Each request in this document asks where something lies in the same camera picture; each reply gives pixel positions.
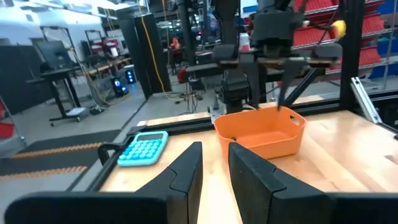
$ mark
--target yellow object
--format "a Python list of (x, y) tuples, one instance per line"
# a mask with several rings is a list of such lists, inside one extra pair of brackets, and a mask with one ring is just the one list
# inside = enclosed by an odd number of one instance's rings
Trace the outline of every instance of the yellow object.
[(336, 21), (331, 26), (336, 31), (337, 39), (341, 39), (346, 35), (346, 23), (344, 21)]

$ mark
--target orange bin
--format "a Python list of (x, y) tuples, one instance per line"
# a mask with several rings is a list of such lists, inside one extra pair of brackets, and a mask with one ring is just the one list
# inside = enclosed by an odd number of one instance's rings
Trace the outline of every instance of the orange bin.
[(287, 156), (299, 151), (305, 118), (289, 108), (276, 107), (243, 111), (218, 117), (215, 128), (228, 162), (228, 145), (236, 141), (264, 159)]

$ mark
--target orange stripe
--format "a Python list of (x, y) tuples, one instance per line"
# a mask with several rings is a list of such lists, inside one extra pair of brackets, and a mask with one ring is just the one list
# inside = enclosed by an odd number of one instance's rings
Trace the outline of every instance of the orange stripe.
[(85, 149), (91, 149), (94, 147), (100, 147), (103, 144), (103, 142), (98, 142), (98, 143), (93, 143), (93, 144), (83, 144), (79, 146), (68, 146), (68, 147), (60, 147), (57, 149), (47, 149), (47, 150), (41, 150), (37, 152), (23, 152), (20, 154), (16, 154), (13, 159), (23, 159), (23, 158), (29, 158), (29, 157), (35, 157), (35, 156), (44, 156), (48, 154), (56, 154), (56, 153), (63, 153), (63, 152), (68, 152), (68, 151), (77, 151), (77, 150), (85, 150)]
[(35, 172), (26, 172), (21, 174), (10, 174), (0, 176), (0, 181), (4, 180), (14, 180), (14, 179), (23, 179), (23, 178), (35, 178), (35, 177), (45, 177), (49, 175), (56, 174), (67, 174), (70, 172), (81, 172), (87, 169), (87, 166), (77, 166), (77, 167), (68, 167), (63, 169), (51, 169), (51, 170), (41, 170)]

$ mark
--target wooden tabletop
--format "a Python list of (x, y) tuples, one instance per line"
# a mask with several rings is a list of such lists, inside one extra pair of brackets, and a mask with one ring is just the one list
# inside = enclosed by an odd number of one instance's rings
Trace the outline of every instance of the wooden tabletop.
[[(116, 61), (114, 61), (114, 63), (120, 64), (120, 63), (128, 62), (129, 60), (130, 60), (130, 58), (124, 58), (124, 59), (116, 60)], [(113, 66), (113, 64), (110, 63), (110, 64), (102, 65), (102, 66), (99, 66), (99, 67), (95, 67), (95, 68), (89, 68), (87, 70), (87, 73), (90, 74), (90, 75), (96, 74), (96, 73), (98, 73), (100, 71), (103, 71), (103, 70), (106, 70), (106, 69), (108, 69), (108, 68), (110, 68), (112, 66)], [(80, 76), (80, 75), (83, 75), (83, 74), (82, 74), (82, 72), (77, 72), (76, 75)]]
[[(198, 113), (140, 124), (154, 125), (206, 116), (207, 113)], [(394, 133), (349, 111), (307, 116), (306, 119), (308, 123), (299, 153), (271, 159), (272, 163), (326, 192), (398, 192), (398, 141), (393, 138)], [(161, 173), (193, 141), (201, 141), (203, 147), (203, 187), (198, 223), (241, 223), (215, 131), (171, 136), (156, 165), (116, 166), (101, 191), (133, 192), (139, 189)]]

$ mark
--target blue calculator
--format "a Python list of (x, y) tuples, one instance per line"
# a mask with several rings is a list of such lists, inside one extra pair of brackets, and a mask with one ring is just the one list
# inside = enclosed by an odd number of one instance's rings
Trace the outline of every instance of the blue calculator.
[(163, 152), (169, 134), (165, 131), (139, 133), (119, 156), (119, 166), (148, 166), (155, 164)]

